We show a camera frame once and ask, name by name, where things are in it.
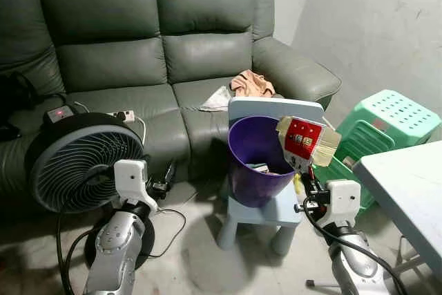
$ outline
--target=purple trash can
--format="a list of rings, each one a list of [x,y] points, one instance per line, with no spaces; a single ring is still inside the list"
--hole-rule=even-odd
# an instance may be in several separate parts
[[[262,207],[293,179],[294,170],[284,159],[272,117],[253,116],[238,120],[229,130],[231,163],[229,182],[236,200],[247,207]],[[265,162],[270,172],[255,171],[246,164]]]

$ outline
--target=beige cloth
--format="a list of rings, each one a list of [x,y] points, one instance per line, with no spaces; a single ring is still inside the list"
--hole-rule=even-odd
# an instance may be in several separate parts
[[[244,70],[230,82],[230,89],[236,97],[272,97],[275,95],[273,84],[251,70]]]

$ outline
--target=table leg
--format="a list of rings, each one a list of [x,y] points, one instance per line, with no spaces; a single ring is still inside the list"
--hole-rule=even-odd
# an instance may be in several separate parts
[[[270,245],[273,251],[281,256],[287,255],[294,234],[295,228],[281,226],[275,236],[271,239]]]
[[[237,227],[238,223],[231,216],[227,216],[216,239],[216,242],[221,249],[227,250],[232,248],[235,242]]]

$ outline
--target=seat cushion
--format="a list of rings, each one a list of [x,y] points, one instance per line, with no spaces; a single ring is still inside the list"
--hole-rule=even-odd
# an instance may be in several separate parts
[[[0,221],[7,213],[25,216],[29,211],[43,212],[33,199],[26,181],[25,154],[37,133],[0,143]]]
[[[231,79],[221,77],[173,85],[191,144],[191,178],[226,170],[227,112],[202,112],[198,107],[219,87],[228,86]]]
[[[190,157],[189,140],[171,86],[140,86],[72,93],[68,100],[86,105],[91,112],[112,113],[133,110],[147,125],[144,152],[151,156],[149,174],[163,173],[167,163],[177,160],[177,180],[186,178]],[[140,122],[128,124],[140,137]]]

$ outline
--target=trash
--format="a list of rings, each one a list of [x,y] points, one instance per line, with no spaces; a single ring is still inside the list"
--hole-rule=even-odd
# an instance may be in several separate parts
[[[230,99],[231,96],[227,88],[221,86],[198,108],[198,110],[204,112],[227,111]]]
[[[264,174],[279,175],[279,173],[270,172],[269,167],[265,162],[261,164],[246,164],[246,166]]]

